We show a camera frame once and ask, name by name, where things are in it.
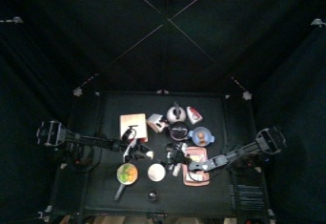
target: bowl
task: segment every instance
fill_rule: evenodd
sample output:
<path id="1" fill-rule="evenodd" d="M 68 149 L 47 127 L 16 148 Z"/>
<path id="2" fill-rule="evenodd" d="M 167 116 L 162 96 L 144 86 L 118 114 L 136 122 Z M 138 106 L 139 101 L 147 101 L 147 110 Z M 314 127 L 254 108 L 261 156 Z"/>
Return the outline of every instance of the bowl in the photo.
<path id="1" fill-rule="evenodd" d="M 204 127 L 199 127 L 194 131 L 190 131 L 188 135 L 192 139 L 192 142 L 200 147 L 207 146 L 215 140 L 210 130 Z"/>

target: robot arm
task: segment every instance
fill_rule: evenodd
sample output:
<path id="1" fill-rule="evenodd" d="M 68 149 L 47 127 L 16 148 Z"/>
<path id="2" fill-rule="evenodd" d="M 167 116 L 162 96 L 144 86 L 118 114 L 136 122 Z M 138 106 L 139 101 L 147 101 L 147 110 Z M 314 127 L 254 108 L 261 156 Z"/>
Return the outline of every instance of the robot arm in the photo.
<path id="1" fill-rule="evenodd" d="M 210 158 L 206 162 L 190 162 L 188 171 L 203 171 L 207 173 L 215 169 L 226 167 L 232 161 L 247 154 L 275 154 L 281 152 L 283 147 L 286 147 L 286 139 L 282 133 L 275 128 L 265 129 L 258 132 L 257 140 L 251 144 Z"/>
<path id="2" fill-rule="evenodd" d="M 124 152 L 123 162 L 128 162 L 131 159 L 152 159 L 152 150 L 144 144 L 142 144 L 135 138 L 136 131 L 132 129 L 135 126 L 130 126 L 122 135 L 122 139 L 107 139 L 106 136 L 95 137 L 80 135 L 71 132 L 59 121 L 41 122 L 37 130 L 37 143 L 45 147 L 67 148 L 74 161 L 80 161 L 83 158 L 84 148 L 92 149 L 99 147 L 110 150 L 111 152 Z M 130 142 L 130 135 L 134 133 L 134 138 Z"/>

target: black tabletop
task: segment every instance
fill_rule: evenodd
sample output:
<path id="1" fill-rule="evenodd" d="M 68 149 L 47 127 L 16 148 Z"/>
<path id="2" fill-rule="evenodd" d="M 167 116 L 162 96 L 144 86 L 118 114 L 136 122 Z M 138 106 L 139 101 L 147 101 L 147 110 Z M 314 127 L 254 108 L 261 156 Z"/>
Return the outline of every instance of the black tabletop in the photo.
<path id="1" fill-rule="evenodd" d="M 202 94 L 199 96 L 186 93 L 156 95 L 103 92 L 99 97 L 92 96 L 92 98 L 78 101 L 72 110 L 69 127 L 83 134 L 100 132 L 108 138 L 119 138 L 122 114 L 144 113 L 147 118 L 154 113 L 166 115 L 175 101 L 184 109 L 187 106 L 194 107 L 203 116 L 203 121 L 196 125 L 192 125 L 188 119 L 186 120 L 188 128 L 194 130 L 196 127 L 206 127 L 215 136 L 214 143 L 206 147 L 208 158 L 220 154 L 223 147 L 230 145 L 230 140 L 246 141 L 253 138 L 254 123 L 249 103 L 242 98 L 231 100 L 216 94 Z M 87 173 L 84 197 L 80 197 L 83 202 L 80 206 L 84 212 L 123 215 L 164 213 L 183 216 L 231 216 L 231 180 L 227 171 L 210 173 L 210 177 L 214 176 L 214 178 L 208 185 L 200 187 L 183 184 L 182 170 L 178 176 L 167 171 L 166 177 L 159 182 L 150 180 L 148 167 L 154 163 L 166 161 L 166 146 L 171 142 L 174 140 L 166 132 L 156 133 L 148 127 L 147 145 L 154 150 L 154 159 L 131 161 L 138 167 L 139 178 L 132 185 L 126 186 L 119 201 L 114 198 L 120 186 L 116 170 L 123 163 L 123 153 L 98 149 L 102 153 L 100 161 Z M 191 140 L 184 142 L 188 146 L 195 146 Z M 76 179 L 72 177 L 74 173 L 65 173 L 65 175 L 68 178 Z M 159 198 L 154 202 L 148 200 L 148 191 L 152 189 L 159 194 Z"/>

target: small container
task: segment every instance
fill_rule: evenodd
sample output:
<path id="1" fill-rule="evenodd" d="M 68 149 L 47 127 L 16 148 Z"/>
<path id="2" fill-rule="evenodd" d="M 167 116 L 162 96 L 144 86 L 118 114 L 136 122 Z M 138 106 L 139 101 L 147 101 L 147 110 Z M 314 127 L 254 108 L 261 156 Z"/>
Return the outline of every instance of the small container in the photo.
<path id="1" fill-rule="evenodd" d="M 207 146 L 215 140 L 210 130 L 204 127 L 199 127 L 194 131 L 190 131 L 188 135 L 192 138 L 192 142 L 200 147 Z"/>
<path id="2" fill-rule="evenodd" d="M 148 191 L 148 200 L 150 201 L 156 201 L 158 200 L 158 192 L 156 192 L 156 190 L 150 190 Z"/>

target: handle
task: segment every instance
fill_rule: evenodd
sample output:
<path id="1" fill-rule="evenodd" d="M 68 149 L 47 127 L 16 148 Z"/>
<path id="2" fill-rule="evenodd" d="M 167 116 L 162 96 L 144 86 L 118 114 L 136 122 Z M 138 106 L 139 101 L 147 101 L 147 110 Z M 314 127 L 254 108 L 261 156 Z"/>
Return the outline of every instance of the handle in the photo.
<path id="1" fill-rule="evenodd" d="M 119 189 L 118 189 L 118 193 L 115 195 L 115 200 L 119 200 L 119 197 L 120 197 L 120 194 L 123 192 L 123 189 L 124 189 L 124 184 L 122 183 L 120 186 L 119 186 Z"/>
<path id="2" fill-rule="evenodd" d="M 179 105 L 178 105 L 178 102 L 175 102 L 175 107 L 176 107 L 176 120 L 179 120 Z"/>

